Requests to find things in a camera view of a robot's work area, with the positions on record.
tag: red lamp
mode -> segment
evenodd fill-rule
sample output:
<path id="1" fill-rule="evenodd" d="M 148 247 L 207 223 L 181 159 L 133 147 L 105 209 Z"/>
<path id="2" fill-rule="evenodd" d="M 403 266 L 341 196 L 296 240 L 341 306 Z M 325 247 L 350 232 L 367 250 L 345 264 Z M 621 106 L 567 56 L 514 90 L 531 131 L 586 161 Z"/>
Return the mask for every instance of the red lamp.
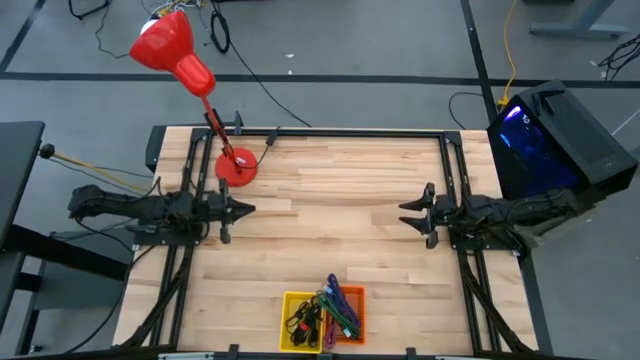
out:
<path id="1" fill-rule="evenodd" d="M 258 173 L 258 162 L 253 153 L 244 148 L 234 149 L 224 127 L 207 100 L 216 86 L 216 79 L 193 50 L 193 35 L 187 16 L 175 11 L 163 16 L 150 26 L 131 47 L 131 57 L 140 64 L 172 73 L 184 87 L 202 103 L 209 115 L 209 126 L 222 140 L 222 155 L 216 160 L 216 176 L 227 180 L 229 186 L 244 186 Z"/>

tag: black desk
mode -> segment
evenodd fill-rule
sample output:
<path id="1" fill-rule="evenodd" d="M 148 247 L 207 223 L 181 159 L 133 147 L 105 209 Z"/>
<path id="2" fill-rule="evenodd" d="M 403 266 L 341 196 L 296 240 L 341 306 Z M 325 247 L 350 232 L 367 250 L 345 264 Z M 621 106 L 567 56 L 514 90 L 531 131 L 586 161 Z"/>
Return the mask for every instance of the black desk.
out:
<path id="1" fill-rule="evenodd" d="M 13 224 L 43 131 L 40 121 L 0 123 L 0 333 L 14 291 L 40 287 L 41 276 L 22 272 L 27 255 L 118 281 L 128 271 L 124 262 Z"/>

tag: green cable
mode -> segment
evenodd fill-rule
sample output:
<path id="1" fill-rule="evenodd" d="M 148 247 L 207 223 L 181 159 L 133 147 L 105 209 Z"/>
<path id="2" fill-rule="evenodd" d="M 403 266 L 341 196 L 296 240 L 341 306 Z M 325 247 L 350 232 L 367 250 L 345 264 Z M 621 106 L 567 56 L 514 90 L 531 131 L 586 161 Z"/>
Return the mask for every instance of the green cable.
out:
<path id="1" fill-rule="evenodd" d="M 336 319 L 340 327 L 342 328 L 342 332 L 347 335 L 347 337 L 359 338 L 360 337 L 360 329 L 355 326 L 346 316 L 342 315 L 342 312 L 335 307 L 333 302 L 327 297 L 324 291 L 318 291 L 316 294 L 316 299 L 318 300 L 318 304 L 323 307 L 331 316 Z"/>

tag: wooden tabletop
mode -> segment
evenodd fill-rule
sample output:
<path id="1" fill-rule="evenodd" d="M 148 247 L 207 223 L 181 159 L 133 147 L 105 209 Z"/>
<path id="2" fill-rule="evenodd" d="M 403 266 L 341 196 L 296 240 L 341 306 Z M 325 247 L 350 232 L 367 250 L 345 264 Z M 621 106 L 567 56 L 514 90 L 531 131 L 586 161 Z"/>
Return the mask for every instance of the wooden tabletop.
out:
<path id="1" fill-rule="evenodd" d="M 167 128 L 156 169 L 163 192 L 180 186 L 191 130 Z M 486 133 L 461 135 L 473 193 L 500 197 Z M 231 137 L 231 143 L 258 156 L 265 148 L 264 137 Z M 216 141 L 207 189 L 217 187 L 218 154 Z M 398 204 L 417 199 L 426 182 L 435 183 L 437 193 L 446 191 L 434 139 L 279 137 L 256 179 L 231 189 L 257 210 L 230 227 L 231 244 L 221 244 L 212 226 L 196 248 L 179 350 L 226 351 L 239 344 L 240 351 L 277 352 L 283 293 L 315 292 L 334 273 L 343 284 L 366 287 L 367 345 L 338 345 L 333 352 L 403 354 L 415 347 L 419 354 L 471 354 L 458 261 L 446 229 L 440 229 L 444 242 L 427 250 L 424 237 L 398 221 L 415 216 Z M 157 247 L 132 270 L 114 344 L 127 339 L 156 302 L 165 255 L 166 247 Z M 536 348 L 517 259 L 508 251 L 486 251 L 485 257 L 496 307 Z M 488 348 L 484 313 L 476 307 Z M 166 342 L 171 317 L 165 319 Z"/>

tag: table leg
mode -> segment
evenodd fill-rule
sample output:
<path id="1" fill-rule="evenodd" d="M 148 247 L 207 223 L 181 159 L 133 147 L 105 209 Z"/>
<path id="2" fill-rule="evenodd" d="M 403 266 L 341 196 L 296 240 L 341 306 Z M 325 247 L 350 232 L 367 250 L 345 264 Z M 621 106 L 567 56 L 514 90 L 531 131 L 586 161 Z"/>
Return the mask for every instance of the table leg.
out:
<path id="1" fill-rule="evenodd" d="M 52 261 L 74 269 L 124 281 L 129 266 L 112 258 L 97 254 L 35 231 L 12 225 L 5 238 L 5 250 L 21 251 L 27 255 Z"/>
<path id="2" fill-rule="evenodd" d="M 533 23 L 529 32 L 534 35 L 553 35 L 583 39 L 617 38 L 629 32 L 624 26 L 600 25 L 595 22 L 613 0 L 593 0 L 573 23 Z"/>

